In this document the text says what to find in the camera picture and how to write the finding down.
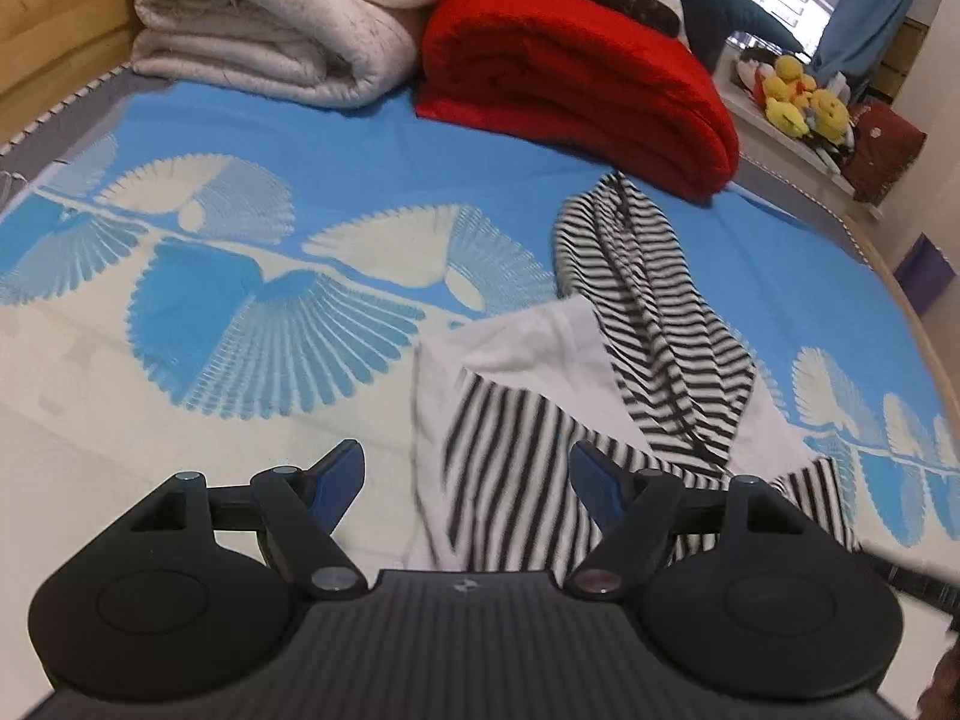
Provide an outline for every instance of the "red blanket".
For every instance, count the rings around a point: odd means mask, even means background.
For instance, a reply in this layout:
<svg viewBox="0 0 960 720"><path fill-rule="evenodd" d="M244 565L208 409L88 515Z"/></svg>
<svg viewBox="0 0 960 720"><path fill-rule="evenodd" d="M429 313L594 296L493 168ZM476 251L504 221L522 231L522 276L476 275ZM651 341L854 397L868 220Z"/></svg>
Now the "red blanket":
<svg viewBox="0 0 960 720"><path fill-rule="evenodd" d="M416 114L577 146L706 201L733 178L736 129L676 40L589 0L442 0Z"/></svg>

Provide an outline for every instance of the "pillow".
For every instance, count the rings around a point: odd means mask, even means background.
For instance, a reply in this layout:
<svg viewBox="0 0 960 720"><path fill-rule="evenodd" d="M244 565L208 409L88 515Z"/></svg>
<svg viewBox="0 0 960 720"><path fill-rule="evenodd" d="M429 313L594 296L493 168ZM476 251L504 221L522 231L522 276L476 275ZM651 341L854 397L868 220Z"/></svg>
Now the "pillow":
<svg viewBox="0 0 960 720"><path fill-rule="evenodd" d="M856 150L843 177L856 190L857 202L880 205L920 156L926 134L879 100L854 105L851 124Z"/></svg>

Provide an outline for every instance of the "plush duck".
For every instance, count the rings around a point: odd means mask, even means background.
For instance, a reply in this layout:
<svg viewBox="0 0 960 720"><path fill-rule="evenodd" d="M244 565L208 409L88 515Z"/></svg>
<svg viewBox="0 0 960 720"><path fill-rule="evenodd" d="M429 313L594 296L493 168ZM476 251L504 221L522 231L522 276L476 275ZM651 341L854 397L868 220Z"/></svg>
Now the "plush duck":
<svg viewBox="0 0 960 720"><path fill-rule="evenodd" d="M790 103L796 93L779 76L770 76L763 81L763 95L767 100L779 100L780 103Z"/></svg>
<svg viewBox="0 0 960 720"><path fill-rule="evenodd" d="M813 100L813 94L809 92L803 92L796 95L793 100L790 101L795 105L800 113L805 114L810 108L811 100Z"/></svg>
<svg viewBox="0 0 960 720"><path fill-rule="evenodd" d="M840 98L827 89L818 89L810 98L810 127L834 146L840 146L850 129L850 111Z"/></svg>
<svg viewBox="0 0 960 720"><path fill-rule="evenodd" d="M803 138L810 134L810 127L803 120L803 114L793 103L782 103L768 98L767 121L790 138Z"/></svg>
<svg viewBox="0 0 960 720"><path fill-rule="evenodd" d="M784 55L779 57L774 64L776 75L784 83L794 84L803 78L803 63L795 56Z"/></svg>

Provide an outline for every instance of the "metal screw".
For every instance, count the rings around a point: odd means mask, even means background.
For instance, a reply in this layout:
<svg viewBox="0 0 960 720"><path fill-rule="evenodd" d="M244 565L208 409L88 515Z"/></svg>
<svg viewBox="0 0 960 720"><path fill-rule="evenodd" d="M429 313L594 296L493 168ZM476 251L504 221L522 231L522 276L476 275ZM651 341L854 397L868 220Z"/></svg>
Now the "metal screw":
<svg viewBox="0 0 960 720"><path fill-rule="evenodd" d="M343 592L353 589L360 577L352 568L345 565L328 565L318 568L310 575L310 581L317 589L328 592Z"/></svg>

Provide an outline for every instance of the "purple object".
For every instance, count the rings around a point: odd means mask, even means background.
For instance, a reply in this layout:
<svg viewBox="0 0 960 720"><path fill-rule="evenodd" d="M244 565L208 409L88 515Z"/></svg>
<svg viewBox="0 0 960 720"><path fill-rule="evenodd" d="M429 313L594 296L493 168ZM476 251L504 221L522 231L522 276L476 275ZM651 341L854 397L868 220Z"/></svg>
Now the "purple object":
<svg viewBox="0 0 960 720"><path fill-rule="evenodd" d="M904 261L896 267L894 278L918 317L929 311L953 281L952 267L943 252L925 235L920 235Z"/></svg>

